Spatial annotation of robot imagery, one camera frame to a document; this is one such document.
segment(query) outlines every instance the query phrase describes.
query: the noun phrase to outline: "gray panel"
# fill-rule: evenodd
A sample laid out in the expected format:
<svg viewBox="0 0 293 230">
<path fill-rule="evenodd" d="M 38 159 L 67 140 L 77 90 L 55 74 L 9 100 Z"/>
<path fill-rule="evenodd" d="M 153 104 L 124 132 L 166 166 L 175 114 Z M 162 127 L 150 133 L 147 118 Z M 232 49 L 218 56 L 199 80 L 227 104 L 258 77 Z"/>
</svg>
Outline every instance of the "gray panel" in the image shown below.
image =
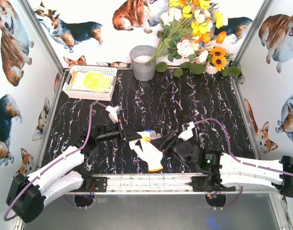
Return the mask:
<svg viewBox="0 0 293 230">
<path fill-rule="evenodd" d="M 227 195 L 227 204 L 237 194 Z M 97 195 L 87 211 L 51 203 L 25 230 L 278 230 L 268 194 L 243 194 L 214 211 L 204 195 Z"/>
</svg>

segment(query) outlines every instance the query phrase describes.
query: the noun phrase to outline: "white wall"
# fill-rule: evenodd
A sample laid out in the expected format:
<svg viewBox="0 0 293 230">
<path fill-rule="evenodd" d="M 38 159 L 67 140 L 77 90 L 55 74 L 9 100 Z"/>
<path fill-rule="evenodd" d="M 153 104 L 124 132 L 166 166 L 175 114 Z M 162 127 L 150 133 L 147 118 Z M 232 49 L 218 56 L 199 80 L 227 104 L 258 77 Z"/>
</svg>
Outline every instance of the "white wall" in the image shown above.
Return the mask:
<svg viewBox="0 0 293 230">
<path fill-rule="evenodd" d="M 40 0 L 29 1 L 33 8 L 40 5 Z M 52 47 L 56 51 L 61 63 L 67 67 L 63 57 L 68 57 L 72 60 L 77 60 L 81 55 L 86 57 L 87 64 L 96 65 L 97 61 L 102 62 L 130 62 L 129 52 L 132 48 L 138 45 L 150 45 L 157 47 L 159 39 L 157 31 L 161 29 L 160 25 L 152 27 L 153 33 L 144 33 L 141 27 L 135 28 L 133 31 L 117 31 L 113 27 L 112 18 L 114 12 L 125 2 L 125 0 L 111 0 L 109 4 L 106 1 L 90 1 L 80 0 L 43 0 L 46 9 L 58 10 L 60 19 L 67 23 L 83 23 L 88 21 L 103 24 L 103 45 L 97 47 L 97 41 L 90 39 L 74 46 L 74 52 L 69 53 L 69 50 L 64 49 L 64 46 L 55 42 L 49 35 L 47 30 L 45 34 L 48 36 Z M 158 0 L 167 4 L 168 0 Z M 218 0 L 220 9 L 227 14 L 229 18 L 248 17 L 254 19 L 263 0 L 238 1 L 238 0 Z M 215 43 L 216 46 L 223 46 L 229 53 L 236 56 L 244 38 L 237 44 L 232 45 L 234 36 L 231 35 L 225 39 L 222 44 Z M 158 61 L 165 60 L 171 64 L 167 58 L 160 58 Z M 183 63 L 184 60 L 174 60 L 173 65 Z"/>
<path fill-rule="evenodd" d="M 276 0 L 269 9 L 266 17 L 276 14 L 293 15 L 293 0 Z M 279 32 L 281 26 L 274 25 Z M 277 133 L 278 120 L 282 120 L 282 107 L 286 100 L 293 95 L 293 58 L 282 65 L 281 73 L 276 70 L 277 62 L 271 59 L 266 63 L 268 49 L 261 45 L 258 31 L 241 60 L 241 69 L 246 82 L 241 86 L 244 97 L 249 101 L 258 128 L 269 122 L 269 137 L 278 144 L 278 148 L 268 153 L 260 151 L 262 159 L 280 159 L 283 155 L 293 157 L 293 143 L 285 132 Z M 293 199 L 288 199 L 288 209 L 293 223 Z"/>
<path fill-rule="evenodd" d="M 18 86 L 12 86 L 6 79 L 2 69 L 0 54 L 0 98 L 10 94 L 16 101 L 23 117 L 23 122 L 12 119 L 10 152 L 14 156 L 14 162 L 7 166 L 0 166 L 0 230 L 10 229 L 12 221 L 4 222 L 3 215 L 7 209 L 6 197 L 12 182 L 14 173 L 22 164 L 21 148 L 24 148 L 34 158 L 36 157 L 40 141 L 32 141 L 32 134 L 38 125 L 38 117 L 43 109 L 45 98 L 52 102 L 54 96 L 54 81 L 57 69 L 47 54 L 40 39 L 20 8 L 18 1 L 11 0 L 11 4 L 18 13 L 25 27 L 29 40 L 34 41 L 34 47 L 30 48 L 29 57 L 33 59 L 29 66 L 24 65 L 24 76 Z"/>
</svg>

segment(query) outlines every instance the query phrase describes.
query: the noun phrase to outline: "black marble tabletop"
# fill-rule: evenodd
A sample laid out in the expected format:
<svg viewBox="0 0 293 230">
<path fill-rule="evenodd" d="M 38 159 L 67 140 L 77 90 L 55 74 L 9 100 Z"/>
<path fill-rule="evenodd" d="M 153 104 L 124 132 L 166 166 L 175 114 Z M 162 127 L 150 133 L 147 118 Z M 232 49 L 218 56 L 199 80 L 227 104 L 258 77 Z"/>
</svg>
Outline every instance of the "black marble tabletop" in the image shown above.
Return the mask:
<svg viewBox="0 0 293 230">
<path fill-rule="evenodd" d="M 124 122 L 135 131 L 152 129 L 162 136 L 171 130 L 180 130 L 181 125 L 204 118 L 216 118 L 226 127 L 235 156 L 255 158 L 248 133 L 230 80 L 218 75 L 193 75 L 185 72 L 180 78 L 173 70 L 157 73 L 153 80 L 140 82 L 134 79 L 130 69 L 117 72 L 117 82 L 111 102 L 106 105 L 120 106 Z M 56 158 L 68 146 L 74 145 L 77 137 L 87 131 L 91 100 L 69 99 L 61 92 L 42 165 Z M 93 114 L 106 115 L 100 105 L 95 105 Z M 191 139 L 202 149 L 227 151 L 227 142 L 220 126 L 213 122 L 199 124 Z M 173 156 L 164 156 L 161 161 L 164 173 L 195 172 Z M 94 174 L 148 173 L 147 163 L 130 150 L 127 143 L 111 141 L 105 144 L 84 163 Z"/>
</svg>

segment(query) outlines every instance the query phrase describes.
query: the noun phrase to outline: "sunflower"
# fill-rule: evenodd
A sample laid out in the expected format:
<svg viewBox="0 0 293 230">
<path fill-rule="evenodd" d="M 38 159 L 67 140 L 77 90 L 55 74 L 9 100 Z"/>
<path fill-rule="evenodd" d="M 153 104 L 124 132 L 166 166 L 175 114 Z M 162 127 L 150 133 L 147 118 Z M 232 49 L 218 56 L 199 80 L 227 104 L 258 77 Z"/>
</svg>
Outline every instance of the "sunflower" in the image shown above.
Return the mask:
<svg viewBox="0 0 293 230">
<path fill-rule="evenodd" d="M 223 70 L 227 66 L 227 59 L 224 56 L 213 56 L 212 63 L 217 67 L 219 71 Z"/>
<path fill-rule="evenodd" d="M 210 55 L 216 56 L 216 57 L 225 56 L 226 54 L 227 54 L 226 50 L 218 46 L 213 48 L 212 51 L 210 52 Z"/>
</svg>

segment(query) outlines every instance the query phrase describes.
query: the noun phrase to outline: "flower bouquet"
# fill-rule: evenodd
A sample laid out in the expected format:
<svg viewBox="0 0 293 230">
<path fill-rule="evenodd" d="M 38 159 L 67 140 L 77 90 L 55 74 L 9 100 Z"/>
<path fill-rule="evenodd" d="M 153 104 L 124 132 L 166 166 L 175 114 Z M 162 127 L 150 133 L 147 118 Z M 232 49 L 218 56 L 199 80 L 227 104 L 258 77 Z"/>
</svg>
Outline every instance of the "flower bouquet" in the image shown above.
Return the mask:
<svg viewBox="0 0 293 230">
<path fill-rule="evenodd" d="M 214 27 L 228 24 L 228 18 L 219 11 L 218 4 L 209 0 L 169 0 L 169 9 L 160 16 L 162 31 L 157 49 L 149 62 L 168 56 L 168 60 L 188 58 L 190 62 L 180 65 L 173 73 L 182 75 L 182 68 L 189 68 L 194 74 L 204 71 L 216 73 L 225 70 L 230 55 L 220 47 L 207 45 L 209 42 L 223 43 L 226 32 L 213 36 Z M 165 62 L 157 65 L 157 71 L 167 69 Z"/>
</svg>

